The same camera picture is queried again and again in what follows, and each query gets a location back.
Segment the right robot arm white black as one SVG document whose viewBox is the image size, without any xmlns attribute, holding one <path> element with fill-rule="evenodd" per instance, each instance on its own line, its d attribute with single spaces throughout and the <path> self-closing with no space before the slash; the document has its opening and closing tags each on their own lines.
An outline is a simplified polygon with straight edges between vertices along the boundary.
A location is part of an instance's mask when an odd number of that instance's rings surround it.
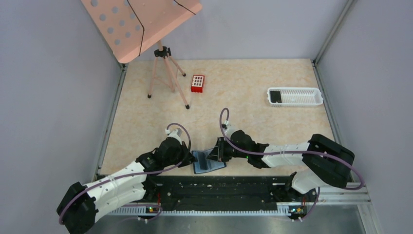
<svg viewBox="0 0 413 234">
<path fill-rule="evenodd" d="M 259 169 L 303 166 L 305 169 L 294 172 L 286 185 L 305 194 L 326 185 L 345 189 L 355 155 L 321 134 L 313 134 L 304 143 L 281 146 L 257 143 L 244 131 L 237 130 L 219 137 L 207 158 L 219 162 L 246 158 L 249 164 Z"/>
</svg>

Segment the dark blue leather card holder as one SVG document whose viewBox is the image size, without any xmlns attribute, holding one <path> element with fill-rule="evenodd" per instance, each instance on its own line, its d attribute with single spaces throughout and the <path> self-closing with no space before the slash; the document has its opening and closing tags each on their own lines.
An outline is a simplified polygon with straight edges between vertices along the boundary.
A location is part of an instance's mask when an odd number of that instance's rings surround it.
<svg viewBox="0 0 413 234">
<path fill-rule="evenodd" d="M 226 163 L 225 162 L 217 162 L 217 161 L 213 161 L 213 160 L 209 160 L 208 161 L 208 169 L 205 171 L 198 171 L 197 170 L 197 166 L 198 166 L 198 156 L 197 156 L 197 152 L 198 151 L 204 151 L 206 156 L 212 151 L 212 149 L 206 149 L 206 150 L 197 150 L 197 151 L 192 151 L 192 154 L 197 158 L 197 162 L 193 163 L 193 172 L 194 174 L 204 174 L 204 173 L 209 173 L 209 172 L 213 172 L 222 168 L 226 167 Z"/>
</svg>

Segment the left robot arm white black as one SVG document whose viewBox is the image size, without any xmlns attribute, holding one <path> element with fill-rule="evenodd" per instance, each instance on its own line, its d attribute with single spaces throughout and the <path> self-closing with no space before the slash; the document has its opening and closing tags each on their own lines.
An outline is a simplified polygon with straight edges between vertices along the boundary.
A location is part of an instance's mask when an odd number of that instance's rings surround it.
<svg viewBox="0 0 413 234">
<path fill-rule="evenodd" d="M 71 234 L 84 234 L 109 212 L 152 197 L 156 186 L 151 176 L 193 163 L 190 150 L 190 142 L 169 136 L 111 175 L 84 185 L 72 184 L 56 210 L 59 224 Z"/>
</svg>

